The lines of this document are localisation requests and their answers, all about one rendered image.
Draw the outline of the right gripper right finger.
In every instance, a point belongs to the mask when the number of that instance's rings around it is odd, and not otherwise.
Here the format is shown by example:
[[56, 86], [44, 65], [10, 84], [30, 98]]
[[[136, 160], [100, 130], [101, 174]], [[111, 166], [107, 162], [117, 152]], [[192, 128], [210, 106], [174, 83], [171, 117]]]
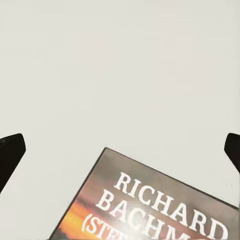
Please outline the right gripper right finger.
[[235, 165], [240, 173], [240, 135], [235, 133], [229, 133], [227, 135], [224, 151], [228, 155], [229, 159]]

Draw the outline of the hardback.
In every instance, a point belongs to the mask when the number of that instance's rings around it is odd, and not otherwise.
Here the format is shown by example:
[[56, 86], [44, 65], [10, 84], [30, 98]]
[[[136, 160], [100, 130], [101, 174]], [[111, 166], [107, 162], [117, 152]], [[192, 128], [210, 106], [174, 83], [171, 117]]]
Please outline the hardback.
[[240, 207], [105, 147], [48, 240], [240, 240]]

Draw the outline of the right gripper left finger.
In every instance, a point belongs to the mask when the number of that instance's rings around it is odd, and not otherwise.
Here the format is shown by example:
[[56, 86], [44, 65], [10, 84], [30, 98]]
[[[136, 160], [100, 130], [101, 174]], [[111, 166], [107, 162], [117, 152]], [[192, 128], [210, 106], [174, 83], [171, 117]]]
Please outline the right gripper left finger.
[[26, 153], [22, 133], [0, 138], [0, 193]]

